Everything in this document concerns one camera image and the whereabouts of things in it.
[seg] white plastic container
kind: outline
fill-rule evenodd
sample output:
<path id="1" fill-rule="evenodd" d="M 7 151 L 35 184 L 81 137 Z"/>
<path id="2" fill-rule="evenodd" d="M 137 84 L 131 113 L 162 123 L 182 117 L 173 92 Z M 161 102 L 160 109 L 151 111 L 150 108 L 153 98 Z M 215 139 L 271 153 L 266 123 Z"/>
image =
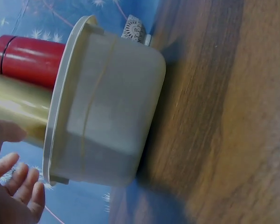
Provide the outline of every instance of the white plastic container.
<path id="1" fill-rule="evenodd" d="M 155 49 L 82 17 L 67 41 L 43 151 L 50 184 L 125 185 L 135 177 L 165 76 Z"/>

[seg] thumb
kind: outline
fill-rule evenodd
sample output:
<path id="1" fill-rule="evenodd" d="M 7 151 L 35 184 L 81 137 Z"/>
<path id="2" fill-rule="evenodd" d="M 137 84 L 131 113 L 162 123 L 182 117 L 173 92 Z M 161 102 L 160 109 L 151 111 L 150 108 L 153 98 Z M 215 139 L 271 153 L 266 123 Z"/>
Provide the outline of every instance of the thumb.
<path id="1" fill-rule="evenodd" d="M 0 151 L 4 141 L 17 142 L 25 138 L 26 132 L 17 124 L 0 120 Z"/>

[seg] plastic container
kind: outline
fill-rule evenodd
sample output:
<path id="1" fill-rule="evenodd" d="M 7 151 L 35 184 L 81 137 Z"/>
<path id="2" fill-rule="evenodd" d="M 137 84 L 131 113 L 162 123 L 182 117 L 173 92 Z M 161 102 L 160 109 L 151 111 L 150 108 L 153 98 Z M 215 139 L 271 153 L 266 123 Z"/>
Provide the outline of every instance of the plastic container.
<path id="1" fill-rule="evenodd" d="M 65 45 L 26 37 L 0 37 L 0 74 L 54 89 Z"/>
<path id="2" fill-rule="evenodd" d="M 67 41 L 53 91 L 43 151 L 46 181 L 126 185 L 136 174 L 165 61 L 82 17 Z"/>
<path id="3" fill-rule="evenodd" d="M 43 147 L 51 91 L 0 75 L 0 119 L 19 124 L 27 142 Z"/>

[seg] white dandelion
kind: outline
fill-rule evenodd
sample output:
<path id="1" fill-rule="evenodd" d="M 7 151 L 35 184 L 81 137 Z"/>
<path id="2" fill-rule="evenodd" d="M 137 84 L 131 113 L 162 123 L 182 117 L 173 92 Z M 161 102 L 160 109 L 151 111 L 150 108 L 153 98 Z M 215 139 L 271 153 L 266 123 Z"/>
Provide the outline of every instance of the white dandelion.
<path id="1" fill-rule="evenodd" d="M 102 196 L 102 198 L 105 202 L 110 202 L 110 193 L 104 194 L 104 196 Z"/>
<path id="2" fill-rule="evenodd" d="M 0 22 L 2 27 L 4 26 L 4 24 L 9 24 L 9 22 L 6 21 L 5 17 Z"/>
<path id="3" fill-rule="evenodd" d="M 92 0 L 93 5 L 97 7 L 104 7 L 105 1 L 104 0 Z"/>
<path id="4" fill-rule="evenodd" d="M 39 172 L 39 178 L 38 178 L 38 179 L 39 179 L 40 181 L 44 180 L 42 169 L 41 169 L 40 167 L 38 167 L 38 166 L 33 166 L 33 168 L 34 168 L 34 169 L 37 169 L 38 172 Z"/>
<path id="5" fill-rule="evenodd" d="M 44 34 L 42 35 L 42 40 L 48 41 L 51 38 L 50 32 L 45 31 Z"/>
<path id="6" fill-rule="evenodd" d="M 13 167 L 11 170 L 9 170 L 7 173 L 5 173 L 2 177 L 0 177 L 0 183 L 4 184 L 10 180 L 10 178 L 13 176 L 13 173 L 15 171 L 15 168 Z"/>
<path id="7" fill-rule="evenodd" d="M 45 189 L 54 190 L 54 187 L 51 186 L 51 184 L 49 184 L 49 183 L 44 183 L 43 185 L 45 186 Z"/>
<path id="8" fill-rule="evenodd" d="M 34 38 L 34 39 L 39 39 L 41 34 L 42 34 L 42 30 L 41 29 L 34 29 L 32 31 L 31 37 Z"/>
<path id="9" fill-rule="evenodd" d="M 110 212 L 110 206 L 109 206 L 109 205 L 105 205 L 104 211 L 105 211 L 105 212 Z"/>
<path id="10" fill-rule="evenodd" d="M 59 35 L 58 33 L 54 33 L 53 41 L 60 43 L 62 41 L 62 35 Z"/>

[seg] pink stem pattern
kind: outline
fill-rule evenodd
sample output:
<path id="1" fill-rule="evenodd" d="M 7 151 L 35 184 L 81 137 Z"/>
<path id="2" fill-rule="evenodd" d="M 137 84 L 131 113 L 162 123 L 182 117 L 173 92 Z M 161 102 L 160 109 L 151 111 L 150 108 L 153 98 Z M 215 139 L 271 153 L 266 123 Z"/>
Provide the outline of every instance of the pink stem pattern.
<path id="1" fill-rule="evenodd" d="M 120 13 L 123 15 L 123 17 L 127 20 L 127 16 L 126 14 L 122 11 L 122 8 L 120 7 L 118 0 L 115 0 L 114 3 L 116 4 L 118 10 L 120 11 Z"/>
<path id="2" fill-rule="evenodd" d="M 47 206 L 45 206 L 45 209 L 46 209 L 55 219 L 57 219 L 61 224 L 64 224 L 64 222 L 61 221 Z"/>
<path id="3" fill-rule="evenodd" d="M 73 24 L 71 24 L 70 22 L 68 22 L 65 18 L 63 18 L 61 15 L 59 15 L 47 2 L 46 0 L 42 0 L 44 5 L 55 15 L 57 16 L 59 19 L 61 19 L 65 24 L 69 25 L 70 27 L 74 27 Z"/>

